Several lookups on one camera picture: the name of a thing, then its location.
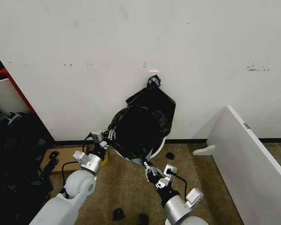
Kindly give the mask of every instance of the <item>white wall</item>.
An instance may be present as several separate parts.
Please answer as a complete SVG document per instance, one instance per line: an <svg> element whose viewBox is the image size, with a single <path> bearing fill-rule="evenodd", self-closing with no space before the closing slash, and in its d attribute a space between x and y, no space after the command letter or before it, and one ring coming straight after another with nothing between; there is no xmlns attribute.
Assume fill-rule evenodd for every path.
<svg viewBox="0 0 281 225"><path fill-rule="evenodd" d="M169 138L207 138L224 105L281 137L281 0L0 0L0 59L56 140L107 127L150 69Z"/></svg>

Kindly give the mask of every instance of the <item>black cable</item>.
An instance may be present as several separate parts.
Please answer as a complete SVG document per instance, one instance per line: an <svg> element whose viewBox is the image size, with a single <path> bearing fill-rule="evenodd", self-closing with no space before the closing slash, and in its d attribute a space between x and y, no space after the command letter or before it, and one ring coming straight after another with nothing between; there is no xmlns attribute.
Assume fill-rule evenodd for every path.
<svg viewBox="0 0 281 225"><path fill-rule="evenodd" d="M83 143L82 143L82 151L83 151L84 153L85 153L85 151L84 151L84 145L85 145L86 140L87 140L89 137L91 137L91 134L87 135L86 138L84 139Z"/></svg>
<svg viewBox="0 0 281 225"><path fill-rule="evenodd" d="M187 202L187 199L186 199L186 192L187 192L187 182L186 180L184 180L182 177L178 176L177 174L173 173L170 168L166 171L167 174L171 174L175 177L177 177L178 179L182 180L184 182L184 200Z"/></svg>
<svg viewBox="0 0 281 225"><path fill-rule="evenodd" d="M185 184L185 186L184 186L184 200L187 202L187 199L186 199L187 182L186 182L186 180L184 180L182 177L178 176L175 173L173 173L172 175L177 177L178 179L180 179L180 180L182 180L184 182L184 184Z"/></svg>
<svg viewBox="0 0 281 225"><path fill-rule="evenodd" d="M66 179L65 179L65 173L64 173L64 167L65 165L67 164L72 164L72 163L77 163L77 161L72 161L72 162L67 162L67 163L64 163L61 167L61 175L62 175L62 183L63 183L63 186L65 186L66 184Z"/></svg>

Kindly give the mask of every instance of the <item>cardboard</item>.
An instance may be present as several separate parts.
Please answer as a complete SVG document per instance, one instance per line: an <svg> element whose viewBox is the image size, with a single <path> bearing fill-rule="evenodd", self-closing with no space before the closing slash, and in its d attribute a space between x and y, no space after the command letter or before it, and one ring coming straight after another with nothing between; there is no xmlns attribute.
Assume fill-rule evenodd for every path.
<svg viewBox="0 0 281 225"><path fill-rule="evenodd" d="M44 167L49 163L50 159L49 156L51 154L51 152L53 151L57 151L59 153L59 155L57 156L57 158L59 159L59 162L57 163L57 165L54 167L54 169L52 170L51 173L61 173L61 167L64 163L67 162L72 162L75 161L75 159L73 158L73 154L76 151L81 151L81 147L76 147L76 148L62 148L62 149L48 149L45 153L44 159L40 165L40 168L43 170ZM80 166L79 163L72 163L72 164L67 164L64 167L64 171L65 172L72 172L75 170L80 170Z"/></svg>

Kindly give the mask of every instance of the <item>black baseboard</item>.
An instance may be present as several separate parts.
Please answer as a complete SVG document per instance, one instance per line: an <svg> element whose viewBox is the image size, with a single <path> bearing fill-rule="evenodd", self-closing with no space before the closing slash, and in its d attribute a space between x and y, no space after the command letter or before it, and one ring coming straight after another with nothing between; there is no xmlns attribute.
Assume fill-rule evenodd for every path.
<svg viewBox="0 0 281 225"><path fill-rule="evenodd" d="M166 144L205 144L207 139L165 139Z"/></svg>
<svg viewBox="0 0 281 225"><path fill-rule="evenodd" d="M85 144L92 144L92 140L87 140ZM82 145L83 140L78 140L78 141L56 141L55 145Z"/></svg>
<svg viewBox="0 0 281 225"><path fill-rule="evenodd" d="M259 138L262 143L281 143L281 138Z"/></svg>
<svg viewBox="0 0 281 225"><path fill-rule="evenodd" d="M262 143L281 143L281 138L259 138ZM207 139L166 139L166 144L205 144ZM86 141L86 144L92 144L93 141ZM82 145L80 141L56 141L55 145Z"/></svg>

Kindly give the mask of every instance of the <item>wall mark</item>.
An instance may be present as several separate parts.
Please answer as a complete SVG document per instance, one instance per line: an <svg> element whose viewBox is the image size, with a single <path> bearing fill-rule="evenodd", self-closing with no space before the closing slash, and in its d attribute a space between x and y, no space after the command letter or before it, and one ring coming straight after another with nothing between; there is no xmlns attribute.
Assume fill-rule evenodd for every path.
<svg viewBox="0 0 281 225"><path fill-rule="evenodd" d="M270 68L265 67L265 66L258 66L256 65L255 62L249 62L249 65L246 67L248 69L248 71L250 72L255 72L255 71L262 71L262 72L266 72L269 71Z"/></svg>

